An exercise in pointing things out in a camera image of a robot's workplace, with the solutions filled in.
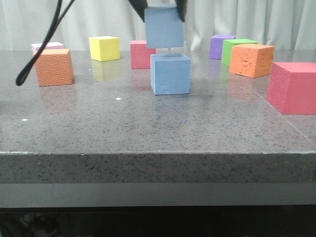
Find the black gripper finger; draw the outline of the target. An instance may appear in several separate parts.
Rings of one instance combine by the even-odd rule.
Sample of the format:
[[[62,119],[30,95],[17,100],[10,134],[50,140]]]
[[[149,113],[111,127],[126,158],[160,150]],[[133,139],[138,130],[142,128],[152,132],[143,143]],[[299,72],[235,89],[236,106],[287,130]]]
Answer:
[[[177,13],[182,22],[185,22],[187,13],[187,0],[175,0]]]
[[[143,22],[145,22],[145,9],[148,7],[147,0],[128,0],[133,9]]]

